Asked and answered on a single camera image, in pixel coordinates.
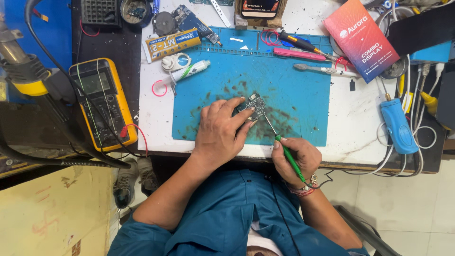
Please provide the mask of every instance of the sneaker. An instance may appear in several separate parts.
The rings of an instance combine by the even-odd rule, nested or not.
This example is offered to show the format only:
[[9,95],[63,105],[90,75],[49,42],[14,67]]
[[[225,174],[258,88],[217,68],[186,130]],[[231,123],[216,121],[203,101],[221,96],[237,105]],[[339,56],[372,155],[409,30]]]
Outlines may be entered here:
[[139,176],[141,180],[141,191],[149,197],[160,186],[158,184],[157,176],[152,169],[152,161],[150,158],[139,158],[137,160],[137,167],[139,168]]
[[137,163],[132,158],[127,158],[125,163],[131,164],[130,169],[119,169],[117,181],[114,184],[113,194],[117,208],[124,209],[134,201],[134,184],[139,171]]

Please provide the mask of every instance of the white desk surface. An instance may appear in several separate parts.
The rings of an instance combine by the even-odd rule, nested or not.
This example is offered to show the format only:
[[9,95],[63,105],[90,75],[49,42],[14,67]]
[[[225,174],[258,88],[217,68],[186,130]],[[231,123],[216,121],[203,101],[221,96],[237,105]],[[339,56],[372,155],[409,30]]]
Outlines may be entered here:
[[[180,4],[187,6],[207,25],[225,27],[211,5],[192,5],[187,0],[163,1],[160,11],[172,12]],[[338,7],[340,3],[334,0],[288,1],[282,18],[283,27],[289,32],[299,29],[297,32],[301,34],[328,36],[322,21]],[[234,27],[234,6],[221,6],[221,9]],[[142,30],[142,40],[152,34],[153,27],[150,24]],[[169,89],[165,96],[157,97],[151,92],[152,84],[166,76],[168,75],[161,68],[160,61],[147,63],[141,46],[139,126],[146,135],[148,150],[190,153],[194,149],[194,141],[175,140],[171,136],[173,93]],[[384,159],[386,153],[386,147],[376,138],[376,129],[382,122],[379,104],[385,100],[384,89],[379,79],[368,85],[363,79],[354,79],[356,90],[351,92],[350,79],[335,76],[331,78],[333,84],[330,87],[327,146],[318,149],[323,155],[323,161],[377,164]],[[396,79],[384,82],[388,92],[394,95]],[[138,149],[145,150],[144,139],[140,134]],[[271,151],[272,146],[247,144],[239,156],[269,158]]]

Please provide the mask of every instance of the smartphone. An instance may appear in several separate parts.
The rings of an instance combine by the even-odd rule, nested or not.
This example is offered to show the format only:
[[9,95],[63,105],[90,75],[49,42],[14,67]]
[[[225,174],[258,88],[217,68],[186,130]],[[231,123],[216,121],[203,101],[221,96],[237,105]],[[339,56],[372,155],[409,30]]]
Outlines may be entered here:
[[280,0],[243,0],[242,16],[247,19],[273,19],[277,15]]

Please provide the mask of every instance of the blue silicone mat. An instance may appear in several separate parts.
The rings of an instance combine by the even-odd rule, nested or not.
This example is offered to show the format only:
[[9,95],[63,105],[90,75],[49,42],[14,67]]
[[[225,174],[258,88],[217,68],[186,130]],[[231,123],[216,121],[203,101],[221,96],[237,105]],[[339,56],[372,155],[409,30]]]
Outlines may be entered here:
[[[256,30],[211,27],[220,35],[223,47],[206,39],[185,50],[192,63],[210,60],[204,71],[177,82],[172,137],[195,140],[200,110],[219,99],[259,93],[273,127],[283,137],[302,137],[315,146],[325,146],[329,113],[330,75],[299,71],[296,63],[331,67],[328,61],[311,61],[273,54]],[[326,36],[301,35],[326,53],[332,53]],[[247,46],[249,50],[240,50]],[[272,145],[274,134],[264,117],[248,133],[247,144]]]

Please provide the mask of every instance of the green soldering iron handle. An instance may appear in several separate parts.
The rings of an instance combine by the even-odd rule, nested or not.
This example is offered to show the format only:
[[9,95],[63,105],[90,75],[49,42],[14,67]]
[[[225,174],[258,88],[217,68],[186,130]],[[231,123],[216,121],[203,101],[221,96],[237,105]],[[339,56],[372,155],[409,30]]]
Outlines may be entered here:
[[[281,135],[278,134],[275,137],[275,140],[280,141]],[[305,182],[305,178],[303,177],[302,172],[300,171],[300,168],[298,167],[297,163],[295,162],[294,158],[292,157],[291,152],[289,151],[288,147],[284,146],[283,144],[281,144],[281,145],[283,146],[284,155],[288,158],[289,162],[291,163],[292,167],[294,168],[294,171],[300,177],[302,182]]]

